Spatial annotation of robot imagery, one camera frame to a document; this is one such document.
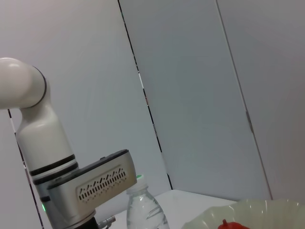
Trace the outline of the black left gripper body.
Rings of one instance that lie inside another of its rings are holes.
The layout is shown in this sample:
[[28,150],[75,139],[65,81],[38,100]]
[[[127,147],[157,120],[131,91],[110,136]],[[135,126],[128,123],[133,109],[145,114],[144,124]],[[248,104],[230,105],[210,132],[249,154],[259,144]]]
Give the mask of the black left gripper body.
[[78,226],[78,229],[98,229],[98,223],[96,222],[95,217],[92,217],[90,220],[86,221],[84,224]]

